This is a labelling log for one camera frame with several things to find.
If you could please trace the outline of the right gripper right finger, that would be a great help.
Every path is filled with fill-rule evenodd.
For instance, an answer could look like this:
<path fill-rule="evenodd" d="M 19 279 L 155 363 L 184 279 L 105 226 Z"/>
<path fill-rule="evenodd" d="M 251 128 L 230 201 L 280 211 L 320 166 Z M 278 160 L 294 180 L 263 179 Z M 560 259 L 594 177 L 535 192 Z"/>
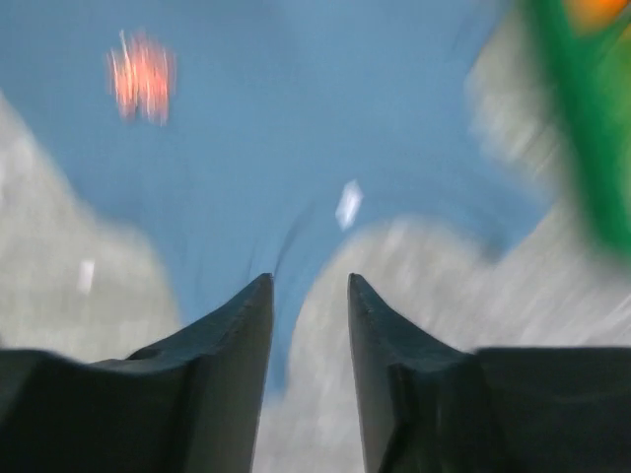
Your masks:
<path fill-rule="evenodd" d="M 630 352 L 494 347 L 463 353 L 348 280 L 369 472 L 626 472 Z"/>

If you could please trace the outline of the blue tank top garment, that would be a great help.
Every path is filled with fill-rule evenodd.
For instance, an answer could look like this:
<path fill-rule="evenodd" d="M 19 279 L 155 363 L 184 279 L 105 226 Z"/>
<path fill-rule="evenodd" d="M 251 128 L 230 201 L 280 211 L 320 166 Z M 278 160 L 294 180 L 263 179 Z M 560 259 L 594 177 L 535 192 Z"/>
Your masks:
<path fill-rule="evenodd" d="M 464 82 L 505 1 L 5 1 L 1 89 L 99 213 L 145 233 L 193 321 L 274 277 L 265 391 L 363 227 L 433 217 L 505 254 L 546 211 L 483 156 Z M 169 119 L 120 117 L 119 32 L 175 57 Z"/>

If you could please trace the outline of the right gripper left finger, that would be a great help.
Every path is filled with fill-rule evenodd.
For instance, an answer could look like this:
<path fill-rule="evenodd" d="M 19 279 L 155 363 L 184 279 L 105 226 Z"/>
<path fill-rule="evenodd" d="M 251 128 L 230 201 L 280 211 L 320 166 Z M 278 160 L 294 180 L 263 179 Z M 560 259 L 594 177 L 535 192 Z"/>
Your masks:
<path fill-rule="evenodd" d="M 263 274 L 124 360 L 1 353 L 5 472 L 247 472 L 273 326 Z"/>

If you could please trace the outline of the gold red brooch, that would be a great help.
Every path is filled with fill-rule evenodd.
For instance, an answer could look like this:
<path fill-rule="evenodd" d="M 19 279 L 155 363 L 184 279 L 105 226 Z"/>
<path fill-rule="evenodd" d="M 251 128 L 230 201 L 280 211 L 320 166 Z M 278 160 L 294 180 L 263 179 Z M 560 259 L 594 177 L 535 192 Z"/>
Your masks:
<path fill-rule="evenodd" d="M 154 124 L 166 124 L 175 94 L 175 57 L 144 33 L 120 31 L 119 42 L 106 55 L 106 64 L 120 117 L 132 120 L 140 113 Z"/>

